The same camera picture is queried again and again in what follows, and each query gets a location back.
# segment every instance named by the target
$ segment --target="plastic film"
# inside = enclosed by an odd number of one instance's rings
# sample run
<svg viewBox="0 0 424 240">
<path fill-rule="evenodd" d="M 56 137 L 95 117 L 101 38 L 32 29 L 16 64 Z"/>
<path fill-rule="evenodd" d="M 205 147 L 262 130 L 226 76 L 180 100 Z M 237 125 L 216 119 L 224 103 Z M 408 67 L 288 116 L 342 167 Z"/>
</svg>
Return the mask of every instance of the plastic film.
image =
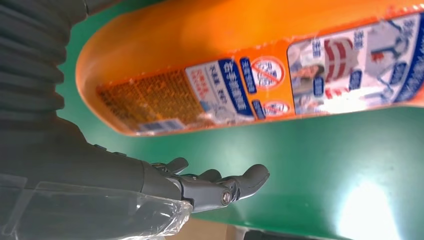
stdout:
<svg viewBox="0 0 424 240">
<path fill-rule="evenodd" d="M 1 239 L 148 240 L 178 233 L 193 207 L 139 192 L 0 176 Z"/>
</svg>

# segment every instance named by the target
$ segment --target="green workbench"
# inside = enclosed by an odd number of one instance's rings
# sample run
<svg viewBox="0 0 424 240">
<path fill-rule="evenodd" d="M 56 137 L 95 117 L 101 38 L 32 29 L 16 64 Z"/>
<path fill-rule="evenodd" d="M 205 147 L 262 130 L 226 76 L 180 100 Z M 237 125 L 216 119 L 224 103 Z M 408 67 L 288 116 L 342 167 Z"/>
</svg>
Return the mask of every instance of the green workbench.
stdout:
<svg viewBox="0 0 424 240">
<path fill-rule="evenodd" d="M 98 120 L 75 85 L 89 37 L 113 17 L 155 2 L 127 0 L 72 31 L 59 112 L 92 144 L 148 162 L 187 158 L 186 173 L 240 175 L 264 164 L 271 176 L 257 195 L 196 218 L 270 231 L 357 240 L 424 236 L 424 109 L 392 108 L 164 137 L 127 137 Z"/>
</svg>

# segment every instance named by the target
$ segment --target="person image on label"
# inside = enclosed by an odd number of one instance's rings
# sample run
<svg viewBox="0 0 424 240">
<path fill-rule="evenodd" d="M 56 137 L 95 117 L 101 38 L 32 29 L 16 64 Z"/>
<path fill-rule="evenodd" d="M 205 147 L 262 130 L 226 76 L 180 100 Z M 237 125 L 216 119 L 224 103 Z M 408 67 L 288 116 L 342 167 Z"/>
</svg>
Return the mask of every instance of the person image on label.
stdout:
<svg viewBox="0 0 424 240">
<path fill-rule="evenodd" d="M 293 88 L 293 94 L 301 94 L 309 92 L 313 88 L 314 78 L 322 75 L 325 69 L 321 64 L 313 64 L 309 66 L 303 66 L 297 71 L 291 72 L 291 87 Z"/>
</svg>

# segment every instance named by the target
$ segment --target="orange bottle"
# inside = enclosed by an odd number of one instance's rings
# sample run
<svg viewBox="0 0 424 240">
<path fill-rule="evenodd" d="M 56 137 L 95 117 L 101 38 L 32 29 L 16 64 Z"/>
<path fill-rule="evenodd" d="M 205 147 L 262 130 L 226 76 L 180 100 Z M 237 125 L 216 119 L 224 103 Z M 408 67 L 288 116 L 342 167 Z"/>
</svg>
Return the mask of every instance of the orange bottle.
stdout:
<svg viewBox="0 0 424 240">
<path fill-rule="evenodd" d="M 96 32 L 78 91 L 129 136 L 419 105 L 417 0 L 167 0 Z"/>
</svg>

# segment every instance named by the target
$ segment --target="metal joint screw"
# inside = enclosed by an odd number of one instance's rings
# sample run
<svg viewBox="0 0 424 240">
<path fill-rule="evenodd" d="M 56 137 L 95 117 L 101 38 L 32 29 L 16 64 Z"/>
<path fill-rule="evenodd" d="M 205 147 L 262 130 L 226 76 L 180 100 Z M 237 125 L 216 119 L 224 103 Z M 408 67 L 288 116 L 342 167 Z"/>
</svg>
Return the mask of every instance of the metal joint screw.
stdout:
<svg viewBox="0 0 424 240">
<path fill-rule="evenodd" d="M 228 191 L 228 190 L 224 191 L 222 193 L 222 200 L 221 201 L 222 201 L 222 204 L 224 206 L 230 204 L 230 201 L 231 201 L 231 192 Z"/>
</svg>

